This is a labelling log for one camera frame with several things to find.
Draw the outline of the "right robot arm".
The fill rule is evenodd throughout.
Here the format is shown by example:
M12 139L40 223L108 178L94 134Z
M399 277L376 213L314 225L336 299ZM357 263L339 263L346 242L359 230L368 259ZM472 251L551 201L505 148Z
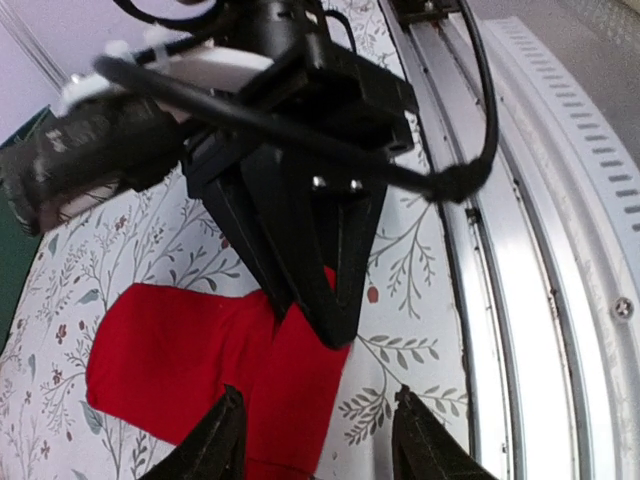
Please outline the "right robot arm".
M136 53L132 93L70 89L79 126L59 197L141 191L180 163L278 314L297 305L330 348L358 329L366 261L412 88L334 43L316 1L239 1L189 38Z

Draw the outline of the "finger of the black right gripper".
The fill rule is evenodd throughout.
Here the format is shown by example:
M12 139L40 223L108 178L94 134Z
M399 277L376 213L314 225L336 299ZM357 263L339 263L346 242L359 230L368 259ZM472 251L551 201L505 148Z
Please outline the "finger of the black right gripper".
M217 178L205 186L203 203L267 295L276 318L283 320L293 303L293 294L244 183L235 177Z
M254 151L240 172L311 328L329 348L350 344L386 186L275 147Z

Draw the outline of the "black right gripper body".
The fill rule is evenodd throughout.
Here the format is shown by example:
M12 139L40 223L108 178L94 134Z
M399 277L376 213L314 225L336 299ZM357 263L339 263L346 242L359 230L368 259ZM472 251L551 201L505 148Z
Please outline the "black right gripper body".
M418 175L392 163L414 147L407 113L413 88L393 73L317 34L309 34L254 77L237 96L265 117L275 148L300 153L364 180L415 191Z

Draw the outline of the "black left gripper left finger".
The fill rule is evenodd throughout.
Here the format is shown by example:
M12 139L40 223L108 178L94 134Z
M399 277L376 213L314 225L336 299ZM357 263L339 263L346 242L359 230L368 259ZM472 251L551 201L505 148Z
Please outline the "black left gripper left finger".
M244 478L246 408L239 390L225 392L185 440L149 471L149 480Z

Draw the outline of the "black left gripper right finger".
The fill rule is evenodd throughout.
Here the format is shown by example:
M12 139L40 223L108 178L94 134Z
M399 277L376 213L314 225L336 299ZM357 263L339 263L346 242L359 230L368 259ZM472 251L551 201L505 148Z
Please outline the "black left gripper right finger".
M494 480L407 386L395 395L392 423L393 478Z

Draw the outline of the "red sock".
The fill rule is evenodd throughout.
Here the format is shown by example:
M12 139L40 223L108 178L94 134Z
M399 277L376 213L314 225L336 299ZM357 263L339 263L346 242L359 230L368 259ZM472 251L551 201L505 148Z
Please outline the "red sock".
M86 371L88 404L178 444L237 389L249 479L308 479L328 434L347 349L326 347L297 306L262 291L224 297L134 284L106 312Z

